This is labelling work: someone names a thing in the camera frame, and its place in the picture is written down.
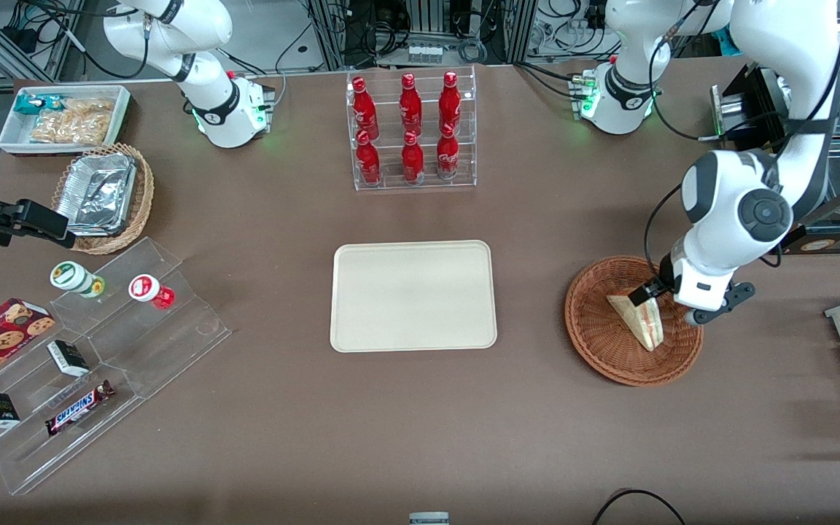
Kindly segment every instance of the white box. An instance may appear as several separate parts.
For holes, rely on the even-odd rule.
[[[125,110],[128,107],[131,95],[129,90],[119,85],[80,85],[80,86],[34,86],[22,87],[17,91],[16,100],[23,94],[61,94],[67,97],[77,98],[110,98],[116,101],[112,110],[112,120],[109,121],[109,130],[106,132],[106,139],[103,145],[111,145],[116,142],[119,130],[123,126]],[[31,141],[31,131],[37,123],[37,115],[23,115],[17,111],[9,111],[6,124],[0,133],[0,147],[3,152],[13,155],[58,155],[61,153],[81,153],[96,149],[97,146],[87,144],[43,144]]]

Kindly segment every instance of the bottle rack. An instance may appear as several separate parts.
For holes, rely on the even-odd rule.
[[[106,290],[83,299],[64,293],[51,302],[58,324],[0,369],[21,422],[0,429],[0,473],[11,494],[24,494],[59,469],[138,405],[229,336],[213,308],[190,289],[177,270],[180,260],[149,237],[94,273]],[[172,288],[167,310],[128,295],[134,276],[150,273]],[[90,366],[82,378],[61,373],[47,343],[71,342]],[[78,422],[49,436],[44,422],[108,379],[116,393]]]
[[[462,94],[459,107],[461,116],[456,140],[459,143],[459,166],[456,177],[443,180],[436,175],[436,144],[440,140],[440,93],[443,92],[443,74],[454,71],[458,76],[457,87]],[[352,175],[356,190],[416,190],[420,188],[443,189],[457,186],[474,186],[478,182],[476,173],[476,128],[475,70],[470,67],[431,67],[411,71],[416,76],[416,89],[423,102],[423,131],[420,147],[424,152],[423,184],[410,186],[404,182],[400,150],[404,144],[404,127],[400,122],[400,77],[390,77],[387,70],[366,70],[349,73],[346,78],[346,111],[349,123],[349,149],[352,153]],[[356,159],[356,132],[359,126],[354,119],[352,104],[354,91],[352,79],[363,77],[367,92],[374,99],[378,114],[379,136],[373,141],[381,162],[381,183],[378,186],[365,184]]]

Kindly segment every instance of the jar lid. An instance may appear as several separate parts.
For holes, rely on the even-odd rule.
[[[131,299],[146,303],[157,297],[158,293],[160,293],[160,281],[147,275],[147,273],[131,279],[131,283],[129,284],[129,295]]]
[[[50,270],[50,283],[59,289],[73,292],[74,289],[82,286],[86,280],[86,268],[73,260],[64,260],[60,265]]]

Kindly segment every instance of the white robotic arm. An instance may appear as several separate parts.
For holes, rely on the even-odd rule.
[[[734,271],[770,252],[789,232],[793,207],[806,197],[833,129],[833,97],[840,88],[831,81],[840,60],[836,21],[836,0],[734,4],[734,43],[790,84],[794,134],[779,158],[760,150],[719,150],[687,170],[681,197],[693,228],[664,258],[660,276],[634,292],[635,303],[673,292],[693,309],[690,321],[701,324],[715,316],[705,312],[730,311],[736,300],[753,295],[750,285],[734,289]]]
[[[604,23],[621,38],[616,63],[583,71],[580,116],[606,133],[631,133],[650,114],[650,83],[660,80],[672,50],[660,46],[675,34],[711,33],[728,25],[734,0],[609,0]]]
[[[176,81],[214,145],[242,146],[269,128],[263,88],[231,79],[209,52],[233,35],[233,21],[219,0],[126,0],[117,9],[137,11],[104,17],[109,43],[136,60],[144,59],[147,43],[147,63]]]

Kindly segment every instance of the small jar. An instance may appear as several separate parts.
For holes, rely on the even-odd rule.
[[[166,310],[174,303],[174,291],[147,273],[131,279],[129,295],[136,301],[150,302],[159,310]]]
[[[87,299],[100,295],[106,289],[106,280],[73,260],[64,260],[54,266],[50,271],[50,283],[64,292],[79,293]]]

